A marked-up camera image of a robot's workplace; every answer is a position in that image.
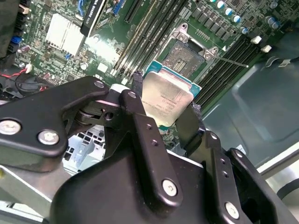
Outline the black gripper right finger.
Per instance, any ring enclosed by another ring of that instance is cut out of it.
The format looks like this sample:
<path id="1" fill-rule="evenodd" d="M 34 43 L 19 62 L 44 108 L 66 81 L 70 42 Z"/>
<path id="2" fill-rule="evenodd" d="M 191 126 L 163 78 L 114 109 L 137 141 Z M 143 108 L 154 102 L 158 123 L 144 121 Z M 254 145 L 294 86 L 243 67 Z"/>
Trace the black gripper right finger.
<path id="1" fill-rule="evenodd" d="M 228 151 L 190 103 L 175 122 L 187 158 L 205 170 L 206 216 L 212 224 L 287 224 L 289 210 L 239 150 Z"/>

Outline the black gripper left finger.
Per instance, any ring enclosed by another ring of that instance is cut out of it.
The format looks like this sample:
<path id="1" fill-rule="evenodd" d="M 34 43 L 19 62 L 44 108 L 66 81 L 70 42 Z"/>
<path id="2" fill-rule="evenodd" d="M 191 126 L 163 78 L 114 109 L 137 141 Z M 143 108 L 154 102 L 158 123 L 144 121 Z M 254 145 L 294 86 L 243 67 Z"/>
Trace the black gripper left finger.
<path id="1" fill-rule="evenodd" d="M 35 172 L 58 168 L 68 133 L 80 124 L 120 130 L 131 136 L 148 205 L 178 207 L 183 194 L 158 127 L 140 97 L 123 90 L 108 101 L 109 88 L 95 77 L 46 89 L 0 107 L 1 165 Z"/>

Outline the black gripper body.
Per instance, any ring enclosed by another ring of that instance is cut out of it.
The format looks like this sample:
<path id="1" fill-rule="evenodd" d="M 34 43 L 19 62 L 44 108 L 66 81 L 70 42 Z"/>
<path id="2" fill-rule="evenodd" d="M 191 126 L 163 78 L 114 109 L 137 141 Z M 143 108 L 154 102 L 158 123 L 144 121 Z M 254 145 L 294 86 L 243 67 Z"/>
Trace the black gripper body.
<path id="1" fill-rule="evenodd" d="M 102 161 L 71 177 L 57 191 L 52 224 L 217 224 L 207 201 L 201 165 L 168 153 L 183 191 L 183 202 L 170 214 L 151 210 L 143 196 L 131 152 Z"/>

